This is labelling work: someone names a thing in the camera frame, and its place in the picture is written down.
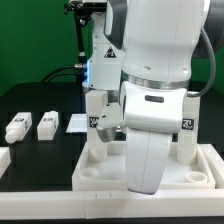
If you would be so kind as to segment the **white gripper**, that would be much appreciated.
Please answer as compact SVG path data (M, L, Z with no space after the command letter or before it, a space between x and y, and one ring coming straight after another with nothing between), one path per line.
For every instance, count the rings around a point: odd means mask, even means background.
M184 88L155 90L128 81L122 83L125 177L130 191L152 195L158 190L172 137L181 130L185 96Z

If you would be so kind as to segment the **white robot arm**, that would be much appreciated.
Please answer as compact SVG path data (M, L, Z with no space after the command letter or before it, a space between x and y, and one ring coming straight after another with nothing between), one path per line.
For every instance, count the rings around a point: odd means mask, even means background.
M224 45L224 0L107 0L105 37L125 51L120 99L103 107L104 142L126 130L126 183L153 194L182 128L191 59Z

